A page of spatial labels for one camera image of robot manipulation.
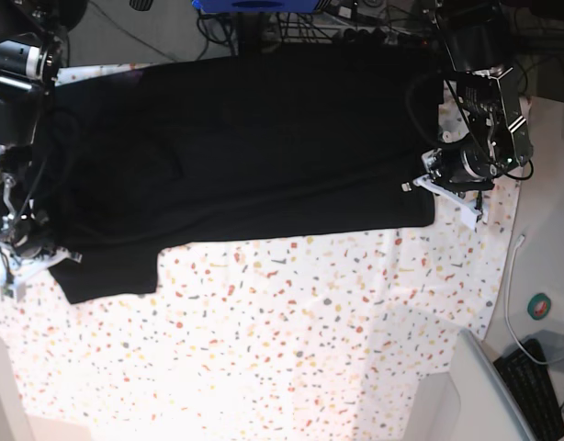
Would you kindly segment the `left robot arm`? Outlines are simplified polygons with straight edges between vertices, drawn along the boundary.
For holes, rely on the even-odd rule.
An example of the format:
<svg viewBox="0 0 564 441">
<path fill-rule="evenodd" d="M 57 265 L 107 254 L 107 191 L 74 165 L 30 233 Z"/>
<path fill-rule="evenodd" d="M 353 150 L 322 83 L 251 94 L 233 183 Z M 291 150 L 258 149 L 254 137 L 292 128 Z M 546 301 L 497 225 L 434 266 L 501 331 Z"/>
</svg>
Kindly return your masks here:
<svg viewBox="0 0 564 441">
<path fill-rule="evenodd" d="M 512 177 L 533 156 L 510 26 L 497 1 L 438 1 L 432 14 L 451 66 L 415 78 L 405 95 L 409 117 L 431 147 L 421 179 L 433 192 L 489 191 L 495 179 Z M 438 140 L 417 119 L 415 92 L 434 79 L 445 83 L 468 129 L 459 141 Z"/>
</svg>

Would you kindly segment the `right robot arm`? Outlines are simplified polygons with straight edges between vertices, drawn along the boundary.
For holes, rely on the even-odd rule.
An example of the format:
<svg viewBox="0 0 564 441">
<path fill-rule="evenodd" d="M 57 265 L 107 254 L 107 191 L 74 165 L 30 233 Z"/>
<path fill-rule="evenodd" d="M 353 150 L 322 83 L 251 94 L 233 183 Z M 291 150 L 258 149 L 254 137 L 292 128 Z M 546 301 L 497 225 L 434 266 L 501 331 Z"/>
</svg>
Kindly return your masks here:
<svg viewBox="0 0 564 441">
<path fill-rule="evenodd" d="M 31 208 L 40 178 L 30 167 L 66 33 L 58 1 L 0 1 L 0 245 L 23 259 L 51 252 L 47 217 Z"/>
</svg>

